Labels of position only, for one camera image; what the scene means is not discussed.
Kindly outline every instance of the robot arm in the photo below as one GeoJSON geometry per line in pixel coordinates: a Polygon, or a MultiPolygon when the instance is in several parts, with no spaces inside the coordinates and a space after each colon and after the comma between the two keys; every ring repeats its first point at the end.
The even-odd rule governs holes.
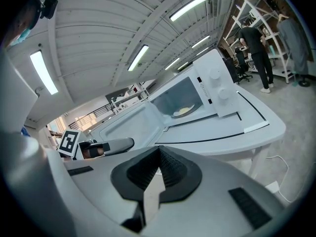
{"type": "Polygon", "coordinates": [[[134,146],[132,138],[91,143],[79,142],[83,158],[96,158],[99,156],[112,156],[129,151],[134,146]]]}

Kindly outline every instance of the office chair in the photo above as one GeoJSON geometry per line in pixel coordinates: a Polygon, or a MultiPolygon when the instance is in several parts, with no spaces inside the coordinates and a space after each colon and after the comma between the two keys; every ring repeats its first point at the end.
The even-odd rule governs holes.
{"type": "Polygon", "coordinates": [[[232,79],[233,79],[233,82],[240,82],[240,78],[237,74],[237,71],[236,71],[236,67],[234,66],[234,62],[233,62],[233,59],[232,58],[228,58],[228,59],[223,59],[224,60],[224,63],[229,71],[229,74],[231,75],[232,79]]]}
{"type": "Polygon", "coordinates": [[[249,77],[253,78],[253,76],[248,76],[246,74],[246,72],[248,71],[248,65],[245,62],[245,58],[243,56],[243,52],[240,50],[239,47],[236,47],[235,48],[235,53],[236,53],[236,57],[237,57],[237,60],[238,60],[238,63],[239,63],[239,66],[236,67],[236,69],[237,69],[237,73],[238,73],[238,76],[240,78],[240,81],[244,79],[244,80],[247,80],[248,82],[250,82],[248,78],[249,77]]]}

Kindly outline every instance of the microwave knob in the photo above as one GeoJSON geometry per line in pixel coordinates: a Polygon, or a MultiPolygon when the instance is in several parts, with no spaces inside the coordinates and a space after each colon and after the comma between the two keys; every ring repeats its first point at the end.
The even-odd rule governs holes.
{"type": "Polygon", "coordinates": [[[225,99],[227,99],[229,97],[229,91],[226,88],[220,88],[218,90],[218,96],[221,99],[225,100],[225,99]]]}
{"type": "Polygon", "coordinates": [[[212,68],[209,75],[212,79],[218,79],[221,75],[219,68],[212,68]]]}

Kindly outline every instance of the cable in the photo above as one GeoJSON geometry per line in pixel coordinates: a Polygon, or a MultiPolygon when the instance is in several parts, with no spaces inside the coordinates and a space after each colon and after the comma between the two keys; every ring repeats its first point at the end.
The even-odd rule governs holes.
{"type": "Polygon", "coordinates": [[[290,167],[288,166],[288,164],[286,163],[286,161],[285,161],[281,156],[279,156],[279,155],[277,155],[277,156],[272,156],[272,157],[266,157],[266,159],[273,159],[273,158],[280,158],[280,159],[285,163],[285,165],[286,165],[287,170],[286,170],[286,173],[285,173],[285,175],[284,175],[284,178],[283,178],[282,182],[280,183],[280,187],[279,187],[279,189],[278,189],[278,193],[282,196],[282,198],[285,199],[285,201],[287,201],[288,203],[292,203],[292,202],[294,202],[294,201],[297,199],[297,197],[299,196],[299,194],[300,194],[301,191],[303,190],[303,187],[305,186],[305,182],[306,182],[306,180],[307,180],[307,177],[309,176],[310,171],[312,170],[313,165],[314,165],[316,162],[314,161],[313,164],[312,164],[312,166],[311,166],[310,169],[308,170],[307,175],[306,175],[306,177],[305,177],[305,179],[304,179],[303,185],[302,185],[300,191],[298,192],[298,194],[296,195],[295,199],[292,200],[292,201],[290,201],[290,200],[288,200],[288,199],[281,193],[281,186],[282,186],[282,184],[283,184],[283,182],[284,182],[284,180],[285,180],[285,178],[286,178],[287,173],[288,173],[289,170],[290,170],[290,167]]]}

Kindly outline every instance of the railing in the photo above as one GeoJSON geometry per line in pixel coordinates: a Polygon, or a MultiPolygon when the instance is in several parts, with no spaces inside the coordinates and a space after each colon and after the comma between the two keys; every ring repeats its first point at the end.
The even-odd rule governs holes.
{"type": "Polygon", "coordinates": [[[111,104],[107,104],[105,106],[100,107],[99,109],[94,110],[93,112],[87,114],[86,116],[79,118],[75,122],[71,123],[69,126],[70,129],[74,130],[81,130],[81,128],[88,124],[89,122],[92,122],[96,120],[97,117],[101,116],[102,114],[111,111],[111,104]]]}

